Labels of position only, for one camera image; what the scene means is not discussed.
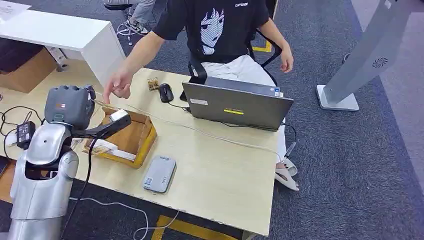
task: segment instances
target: white desk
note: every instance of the white desk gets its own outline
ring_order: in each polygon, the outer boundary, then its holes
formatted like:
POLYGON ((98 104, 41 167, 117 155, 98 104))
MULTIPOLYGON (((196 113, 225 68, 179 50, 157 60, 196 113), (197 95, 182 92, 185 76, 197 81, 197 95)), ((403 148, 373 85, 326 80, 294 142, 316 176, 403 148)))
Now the white desk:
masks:
MULTIPOLYGON (((161 83, 170 84, 175 96, 182 91, 181 81, 189 79, 185 75, 143 68, 134 76, 131 97, 128 100, 112 97, 112 103, 134 110, 128 107, 127 104, 130 104, 155 116, 195 127, 214 136, 278 149, 279 132, 229 128, 217 122, 193 118, 179 108, 161 103, 156 91, 147 90, 146 80, 154 77, 161 83)), ((0 106, 0 111, 25 105, 34 107, 43 114, 48 90, 63 83, 94 84, 96 91, 101 92, 100 84, 90 75, 88 67, 73 63, 67 72, 52 72, 27 95, 3 92, 4 103, 7 104, 0 106)), ((187 105, 177 97, 173 103, 187 105)), ((7 115, 7 120, 22 121, 28 111, 19 111, 7 115)), ((103 117, 102 110, 96 111, 91 118, 90 127, 97 126, 103 117)), ((158 137, 143 166, 133 169, 118 162, 94 157, 90 183, 238 229, 268 235, 276 163, 274 153, 213 139, 156 118, 152 118, 152 121, 158 137), (175 175, 165 194, 152 193, 143 189, 141 184, 150 160, 156 155, 168 155, 177 161, 175 175)), ((88 163, 87 154, 81 152, 82 147, 80 144, 75 149, 79 156, 77 178, 85 180, 88 163)), ((7 152, 16 159, 21 150, 9 147, 7 152)), ((4 155, 3 149, 0 150, 0 155, 4 155)))
POLYGON ((25 10, 0 24, 0 38, 62 49, 70 59, 84 60, 104 84, 125 59, 111 22, 25 10))

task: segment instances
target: slipper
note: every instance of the slipper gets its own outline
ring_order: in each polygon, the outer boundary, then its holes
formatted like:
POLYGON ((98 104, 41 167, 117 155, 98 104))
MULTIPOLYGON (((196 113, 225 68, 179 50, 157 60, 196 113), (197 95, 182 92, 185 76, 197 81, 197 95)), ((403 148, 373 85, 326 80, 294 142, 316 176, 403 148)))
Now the slipper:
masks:
POLYGON ((276 168, 274 178, 289 189, 299 191, 299 184, 293 180, 286 168, 276 168))
POLYGON ((298 173, 298 168, 293 164, 292 161, 290 161, 290 159, 288 157, 284 158, 284 166, 285 169, 288 170, 288 173, 290 174, 290 176, 294 176, 298 173))

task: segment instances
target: anime graphic print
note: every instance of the anime graphic print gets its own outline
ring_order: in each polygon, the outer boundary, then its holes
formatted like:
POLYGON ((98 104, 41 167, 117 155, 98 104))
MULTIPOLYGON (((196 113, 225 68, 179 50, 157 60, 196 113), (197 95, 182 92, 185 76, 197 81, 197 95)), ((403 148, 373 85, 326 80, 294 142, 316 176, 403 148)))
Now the anime graphic print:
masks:
POLYGON ((221 13, 219 13, 219 11, 214 8, 211 13, 207 12, 201 21, 200 35, 203 54, 214 54, 215 45, 223 33, 224 17, 224 9, 222 9, 221 13))

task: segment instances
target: sneaker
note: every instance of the sneaker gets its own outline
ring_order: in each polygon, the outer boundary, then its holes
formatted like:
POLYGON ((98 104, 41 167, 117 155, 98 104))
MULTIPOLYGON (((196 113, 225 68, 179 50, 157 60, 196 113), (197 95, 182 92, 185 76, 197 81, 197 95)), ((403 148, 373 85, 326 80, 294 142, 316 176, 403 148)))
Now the sneaker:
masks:
POLYGON ((149 31, 137 21, 131 23, 130 19, 128 19, 125 22, 125 26, 138 34, 146 35, 149 33, 149 31))

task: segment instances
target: cardboard box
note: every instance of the cardboard box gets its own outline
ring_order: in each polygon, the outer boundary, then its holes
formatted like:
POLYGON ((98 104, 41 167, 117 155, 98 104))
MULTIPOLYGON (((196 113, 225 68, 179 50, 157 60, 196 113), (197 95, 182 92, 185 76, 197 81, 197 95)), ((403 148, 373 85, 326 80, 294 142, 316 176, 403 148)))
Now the cardboard box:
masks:
MULTIPOLYGON (((118 109, 116 108, 103 106, 105 117, 101 124, 108 124, 111 121, 109 116, 117 110, 118 109)), ((149 116, 133 111, 125 111, 131 117, 131 124, 106 139, 106 141, 115 144, 118 147, 118 150, 134 154, 136 156, 135 160, 131 161, 110 153, 100 153, 97 156, 114 160, 138 169, 143 165, 143 162, 158 135, 149 116)), ((88 139, 86 141, 83 152, 89 152, 92 141, 92 139, 88 139)))
POLYGON ((55 70, 56 66, 55 59, 43 48, 17 70, 0 74, 0 87, 29 93, 55 70))

